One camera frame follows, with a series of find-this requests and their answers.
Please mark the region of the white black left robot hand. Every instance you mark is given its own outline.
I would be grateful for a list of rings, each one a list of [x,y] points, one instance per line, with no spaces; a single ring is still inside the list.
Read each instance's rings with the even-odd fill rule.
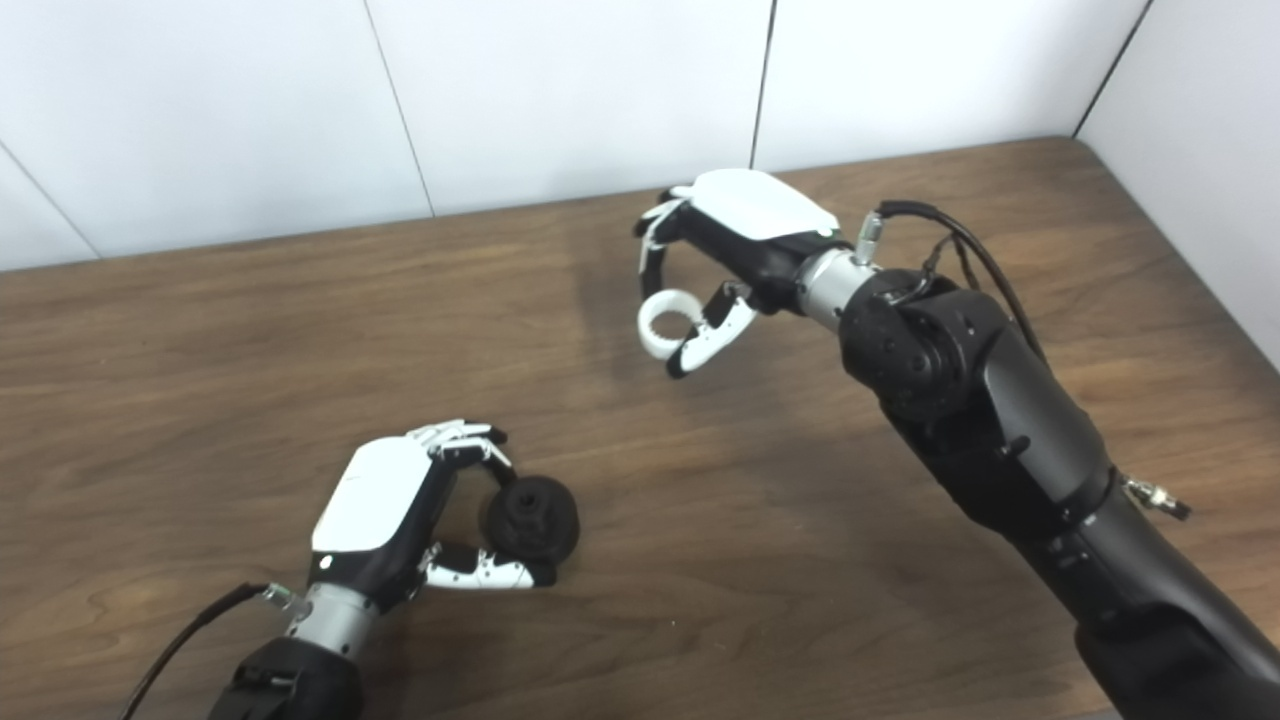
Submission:
[[[308,585],[353,591],[379,614],[424,587],[554,585],[549,564],[435,537],[461,470],[484,468],[500,488],[516,482],[506,441],[492,424],[453,419],[361,445],[314,528]]]

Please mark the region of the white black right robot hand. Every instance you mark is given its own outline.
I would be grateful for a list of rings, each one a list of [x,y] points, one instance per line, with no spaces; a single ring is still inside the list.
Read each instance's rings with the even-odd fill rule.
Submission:
[[[835,214],[777,177],[745,168],[709,170],[664,191],[634,225],[640,242],[645,350],[682,379],[736,341],[754,318],[801,316],[806,265],[846,247]],[[731,273],[705,304],[667,290],[669,247],[686,242]]]

